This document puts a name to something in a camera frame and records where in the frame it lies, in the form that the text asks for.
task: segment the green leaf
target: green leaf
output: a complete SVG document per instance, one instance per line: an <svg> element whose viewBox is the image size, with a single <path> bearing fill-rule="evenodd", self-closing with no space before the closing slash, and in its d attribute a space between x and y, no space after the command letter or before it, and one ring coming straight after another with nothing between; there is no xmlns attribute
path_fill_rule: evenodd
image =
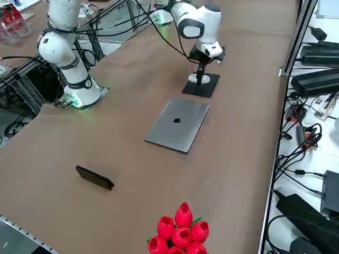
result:
<svg viewBox="0 0 339 254"><path fill-rule="evenodd" d="M203 220L203 217L199 217L197 219L195 219L193 222L192 222L192 225L190 226L190 228L193 227L194 224L198 223L199 221L202 221Z"/></svg>

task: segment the table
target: table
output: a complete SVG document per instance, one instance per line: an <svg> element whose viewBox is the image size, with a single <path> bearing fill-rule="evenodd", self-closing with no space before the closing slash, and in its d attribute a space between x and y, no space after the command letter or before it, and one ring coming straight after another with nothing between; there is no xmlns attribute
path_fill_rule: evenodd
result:
<svg viewBox="0 0 339 254"><path fill-rule="evenodd" d="M159 217L187 201L210 224L209 253L257 252L296 4L215 3L228 54L208 67L221 74L211 99L181 94L190 65L146 30L91 70L111 88L92 111L44 105L0 152L1 213L58 253L147 253ZM173 27L163 32L178 46ZM171 97L210 105L188 155L144 141ZM83 181L76 165L112 179L112 192Z"/></svg>
<svg viewBox="0 0 339 254"><path fill-rule="evenodd" d="M317 19L316 13L313 12L312 10L310 10L309 15L310 15L309 19L306 19L306 25L309 24L310 26L313 26L315 28L323 29L328 34L326 41L339 42L339 37L336 32L336 27L339 25L338 19L337 20ZM310 29L306 29L305 35L303 34L301 35L300 41L317 42L317 40L311 35ZM302 46L300 48L298 46L296 47L295 54L297 58L300 57L301 48ZM287 88L292 88L292 86L290 85L292 76L323 70L317 69L317 67L310 68L308 66L303 66L299 62L295 62L291 66L291 68L292 72L290 78L286 77L288 83ZM290 94L291 92L293 92L293 90L286 91L287 94ZM315 97L310 97L309 99L306 100L306 104L309 105L314 99ZM313 102L312 107L317 110L319 108L319 105ZM320 123L323 129L323 136L318 143L319 147L314 151L307 151L305 158L301 162L291 166L289 170L303 169L306 172L316 172L321 174L329 170L339 173L339 169L337 168L337 165L339 165L339 146L330 137L330 134L334 129L334 120L327 119L326 121L321 121L318 118L314 117L315 113L314 110L309 109L308 107L306 108L308 109L308 112L302 122L303 125L310 126L313 125L314 123ZM333 112L331 113L331 116L332 117L339 116L339 107L337 105L334 108ZM291 124L287 124L284 130L286 130L289 126L291 126ZM293 152L294 149L298 146L295 134L296 127L293 127L288 133L292 135L293 139L290 141L282 139L280 146L278 147L279 152L278 154L287 155ZM322 190L323 179L321 177L310 175L304 175L300 177L289 172L287 172L287 174L289 174L291 177L293 177L294 179L298 180L299 182L301 182L302 184L311 189L317 191ZM279 178L278 181L276 181L276 183L274 184L274 189L280 191L284 195L291 195L296 193L300 197L302 197L307 203L309 203L313 208L320 212L320 197L304 189L297 183L294 183L285 175L283 175L281 178ZM281 213L275 208L278 200L279 199L274 194L272 194L272 198L269 199L268 202L270 203L270 206L268 210L269 215L267 216L267 222L270 221L275 216L281 215ZM295 238L303 236L302 233L286 218L278 219L275 222L273 222L272 225L270 226L269 234L270 240L273 242L273 244L283 250L289 250L290 243ZM271 248L266 243L262 251L269 250L271 250Z"/></svg>

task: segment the brown table surface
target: brown table surface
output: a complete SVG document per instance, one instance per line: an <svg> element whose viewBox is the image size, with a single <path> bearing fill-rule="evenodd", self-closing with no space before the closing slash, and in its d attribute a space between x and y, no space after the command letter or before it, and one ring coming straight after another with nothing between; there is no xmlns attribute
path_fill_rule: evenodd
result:
<svg viewBox="0 0 339 254"><path fill-rule="evenodd" d="M107 8L112 5L116 0L110 0L108 2L90 2L95 4L98 8ZM34 13L28 22L31 23L32 32L27 36L21 38L16 45L9 45L7 47L0 45L0 56L29 56L35 57L39 54L37 43L38 37L41 32L47 27L47 13L48 4L44 1L40 1L27 9L22 13ZM28 60L24 58L6 59L0 61L0 65L5 65L12 68L17 68L26 63Z"/></svg>
<svg viewBox="0 0 339 254"><path fill-rule="evenodd" d="M93 111L45 105L1 150L0 213L59 253L147 253L160 216L187 201L209 222L209 253L257 253L281 118L278 71L297 7L214 2L227 57L208 66L221 74L211 99L181 94L192 66L146 30L91 71L111 88ZM177 42L173 26L162 31ZM144 141L171 97L210 104L188 155ZM114 189L84 181L76 165Z"/></svg>

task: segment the white table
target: white table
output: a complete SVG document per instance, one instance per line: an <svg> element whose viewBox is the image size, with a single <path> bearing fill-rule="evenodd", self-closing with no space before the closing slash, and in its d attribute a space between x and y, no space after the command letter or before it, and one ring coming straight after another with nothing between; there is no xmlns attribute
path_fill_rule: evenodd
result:
<svg viewBox="0 0 339 254"><path fill-rule="evenodd" d="M339 33L336 28L339 27L339 20L336 19L317 19L316 14L313 14L310 23L310 26L315 28L321 28L328 34L326 41L330 42L339 42ZM317 42L317 40L311 35L310 29L308 28L303 39L303 42ZM296 68L308 68L307 66L301 65L300 62L296 62L292 75L300 75L308 72L319 71L320 69L296 69ZM314 97L310 97L306 104L310 104ZM286 103L286 109L290 107L289 103ZM316 110L319 108L315 103L312 104L312 107ZM314 123L320 123L323 128L323 136L321 140L318 142L318 148L313 151L307 151L305 158L291 167L289 170L302 169L306 172L317 172L324 173L327 170L334 171L339 173L339 142L334 142L333 139L330 138L330 133L334 129L334 119L327 119L326 121L322 121L314 116L315 111L312 109L308 109L307 114L302 121L304 126L310 126ZM337 104L331 113L333 117L339 117L339 105ZM284 130L290 127L293 123L290 122L286 125ZM292 140L282 139L280 145L278 147L279 155L288 155L294 151L294 149L298 146L296 139L296 124L288 133L293 137ZM314 175L304 175L297 176L294 173L286 172L294 179L298 180L302 184L307 187L322 191L323 179ZM313 208L320 212L320 196L316 195L297 183L293 182L287 176L282 175L274 184L274 189L278 190L284 195L298 194L302 197L307 203L309 203ZM275 194L272 195L271 206L269 210L269 219L270 221L273 217L277 215L281 215L280 211L276 209L276 203L278 198ZM305 237L288 219L281 218L275 220L269 229L269 236L271 242L280 249L289 250L290 243L296 239L297 237ZM265 242L264 253L267 253L271 248L269 244Z"/></svg>

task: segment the power strip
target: power strip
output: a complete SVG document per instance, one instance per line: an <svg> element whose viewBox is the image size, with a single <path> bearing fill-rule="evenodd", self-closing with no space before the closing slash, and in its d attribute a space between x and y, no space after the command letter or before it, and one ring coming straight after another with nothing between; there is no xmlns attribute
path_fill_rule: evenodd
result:
<svg viewBox="0 0 339 254"><path fill-rule="evenodd" d="M4 78L12 71L13 68L0 65L0 78Z"/></svg>

